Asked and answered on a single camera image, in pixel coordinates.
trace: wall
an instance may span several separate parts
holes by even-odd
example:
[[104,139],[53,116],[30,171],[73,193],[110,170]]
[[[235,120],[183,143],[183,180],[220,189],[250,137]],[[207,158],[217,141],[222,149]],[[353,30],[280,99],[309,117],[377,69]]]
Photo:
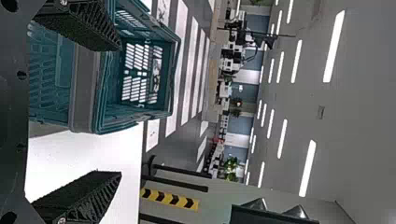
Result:
[[[247,49],[246,58],[249,58],[249,57],[253,56],[254,53],[255,53],[255,50]],[[263,59],[264,59],[264,52],[259,50],[257,52],[256,57],[252,61],[246,63],[245,66],[243,67],[243,69],[261,71],[262,70],[262,60]]]
[[268,31],[269,22],[269,16],[251,15],[247,13],[247,28],[252,31],[266,33]]
[[257,102],[257,94],[259,93],[258,85],[251,85],[240,82],[233,82],[233,98],[241,98],[243,102],[247,103],[256,103]]
[[250,135],[253,127],[253,118],[239,116],[239,118],[230,117],[228,122],[228,132]]
[[229,157],[236,157],[238,161],[245,163],[248,158],[248,148],[247,147],[224,147],[224,160],[227,161]]
[[146,188],[157,189],[173,194],[199,199],[198,212],[178,209],[161,203],[140,200],[140,212],[153,216],[172,219],[188,224],[228,223],[232,204],[242,204],[264,197],[268,210],[282,213],[301,204],[307,214],[320,224],[353,224],[335,203],[300,198],[296,195],[270,189],[258,189],[243,184],[225,182],[217,179],[202,179],[187,175],[159,172],[160,177],[209,186],[209,193],[190,189],[174,188],[163,184],[148,182]]

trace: bolt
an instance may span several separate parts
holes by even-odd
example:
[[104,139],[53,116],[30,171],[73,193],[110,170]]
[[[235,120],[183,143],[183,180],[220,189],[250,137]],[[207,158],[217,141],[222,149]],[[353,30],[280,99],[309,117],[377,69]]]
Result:
[[18,153],[22,153],[22,152],[26,151],[26,148],[27,148],[26,145],[23,143],[17,144],[17,152]]
[[58,224],[66,224],[66,218],[64,217],[59,218]]
[[17,77],[18,77],[19,80],[25,80],[27,78],[27,74],[22,72],[22,71],[19,71],[17,73]]

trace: concrete floor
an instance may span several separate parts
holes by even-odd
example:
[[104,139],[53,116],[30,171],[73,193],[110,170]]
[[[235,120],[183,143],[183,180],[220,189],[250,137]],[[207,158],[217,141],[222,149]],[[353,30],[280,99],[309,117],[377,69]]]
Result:
[[158,162],[196,170],[200,164],[197,148],[206,138],[200,133],[212,6],[192,0],[153,0],[152,6],[152,15],[181,37],[182,49],[175,78],[174,114],[145,122],[144,160],[157,155]]

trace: industrial machine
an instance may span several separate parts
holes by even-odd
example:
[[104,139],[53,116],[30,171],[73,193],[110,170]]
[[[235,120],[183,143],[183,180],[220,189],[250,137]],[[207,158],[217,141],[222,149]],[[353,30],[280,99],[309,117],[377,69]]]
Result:
[[[248,62],[254,60],[259,48],[264,42],[268,49],[272,49],[275,41],[280,37],[294,37],[292,35],[272,35],[250,31],[246,19],[246,11],[240,10],[235,15],[235,10],[227,8],[224,28],[219,30],[229,31],[228,43],[222,46],[219,69],[223,74],[234,75]],[[247,58],[246,49],[255,48],[253,56]]]

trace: metal frame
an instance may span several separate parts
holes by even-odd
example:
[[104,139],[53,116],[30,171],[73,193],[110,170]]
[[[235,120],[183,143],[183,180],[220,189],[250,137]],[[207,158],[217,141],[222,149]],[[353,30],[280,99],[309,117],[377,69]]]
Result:
[[24,187],[29,118],[26,33],[28,23],[45,2],[0,2],[0,220],[12,212],[16,223],[44,224],[24,197]]

